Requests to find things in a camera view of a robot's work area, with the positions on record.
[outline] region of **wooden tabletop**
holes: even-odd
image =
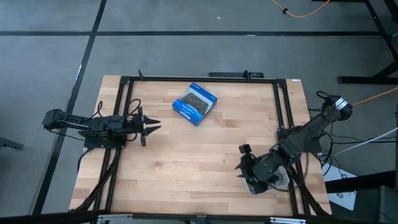
[[[98,101],[102,115],[111,115],[120,76],[104,76]],[[216,106],[199,127],[173,111],[172,103],[189,82],[134,82],[132,99],[142,101],[144,114],[161,121],[147,138],[129,142],[122,150],[112,212],[208,215],[291,215],[289,194],[269,190],[250,195],[237,178],[241,154],[238,146],[250,144],[256,156],[277,142],[275,99],[271,84],[198,83],[218,97]],[[309,120],[300,80],[287,80],[295,125]],[[282,109],[283,95],[280,91]],[[70,208],[79,206],[98,181],[104,149],[94,149],[81,162]],[[306,156],[302,156],[305,170]],[[308,189],[330,213],[322,170],[310,154],[305,179]],[[299,210],[302,204],[297,190]],[[106,194],[103,194],[101,208]]]

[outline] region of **gray carpet floor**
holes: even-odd
[[[371,2],[387,31],[398,31],[384,3]],[[321,4],[280,3],[294,14]],[[99,0],[4,0],[0,30],[91,30],[99,6]],[[376,26],[366,6],[358,3],[331,2],[311,17],[295,19],[269,0],[108,0],[99,30],[341,31]],[[41,122],[46,111],[65,109],[87,41],[87,37],[0,37],[0,136],[24,144],[21,151],[0,150],[0,217],[30,212],[54,139]],[[145,75],[185,77],[263,72],[268,78],[301,79],[311,108],[321,103],[317,90],[357,102],[394,86],[341,85],[336,77],[371,76],[391,62],[389,49],[376,37],[97,37],[73,112],[92,114],[103,75],[137,75],[139,69]],[[333,132],[366,139],[394,128],[397,99],[398,91],[355,107],[354,115],[336,123]],[[65,140],[45,213],[67,211],[82,148],[82,142]],[[344,148],[337,145],[334,151]],[[394,145],[368,144],[338,160],[356,175],[392,170]],[[370,190],[358,193],[373,205],[374,195]],[[376,215],[375,207],[361,202],[353,212],[333,204],[332,209],[340,217],[372,220]]]

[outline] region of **yellow cable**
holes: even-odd
[[[277,6],[279,6],[279,8],[280,8],[281,10],[284,10],[284,9],[285,9],[284,7],[280,6],[280,4],[279,4],[277,1],[275,1],[275,0],[271,0],[271,1],[272,1],[273,3],[275,3]],[[331,0],[327,0],[327,1],[326,1],[325,3],[323,3],[318,9],[316,9],[316,10],[314,10],[314,11],[312,11],[312,12],[310,12],[310,13],[308,13],[307,15],[304,15],[304,16],[296,16],[296,15],[291,14],[289,11],[286,11],[286,13],[287,13],[288,15],[294,17],[294,18],[305,18],[305,17],[307,17],[307,16],[311,16],[312,14],[318,12],[321,8],[323,8],[324,6],[326,6],[326,4],[328,4],[330,1],[331,1]]]
[[[362,100],[362,101],[359,101],[359,102],[357,102],[357,103],[354,103],[353,106],[360,105],[361,103],[368,102],[369,100],[373,100],[373,99],[375,99],[375,98],[377,98],[377,97],[379,97],[379,96],[382,96],[382,95],[385,95],[385,94],[388,94],[388,93],[392,93],[393,91],[396,91],[396,90],[398,90],[398,87],[393,88],[392,90],[386,91],[386,92],[384,92],[384,93],[380,93],[380,94],[378,94],[378,95],[376,95],[376,96],[372,96],[372,97],[370,97],[370,98],[368,98],[368,99],[366,99],[366,100]]]

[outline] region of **white cable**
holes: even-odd
[[[370,139],[370,140],[368,140],[368,141],[366,141],[366,142],[362,142],[362,143],[357,144],[357,145],[355,145],[355,146],[351,146],[351,147],[349,147],[349,148],[347,148],[347,149],[344,149],[344,150],[341,151],[341,152],[337,152],[337,153],[334,154],[333,156],[337,156],[337,155],[339,155],[339,154],[341,154],[341,153],[343,153],[343,152],[346,152],[346,151],[348,151],[348,150],[351,150],[351,149],[353,149],[353,148],[355,148],[355,147],[363,146],[363,145],[365,145],[365,144],[367,144],[367,143],[369,143],[369,142],[373,142],[373,141],[375,141],[375,140],[378,140],[379,138],[383,138],[384,136],[386,136],[386,135],[388,135],[388,134],[390,134],[390,133],[393,133],[393,132],[396,131],[396,130],[398,130],[398,127],[394,128],[393,130],[391,130],[391,131],[389,131],[389,132],[387,132],[387,133],[385,133],[385,134],[380,135],[379,137],[376,137],[376,138],[374,138],[374,139]]]

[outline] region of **blue box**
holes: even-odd
[[[196,83],[192,83],[185,93],[174,101],[173,110],[198,126],[216,103],[217,97]]]

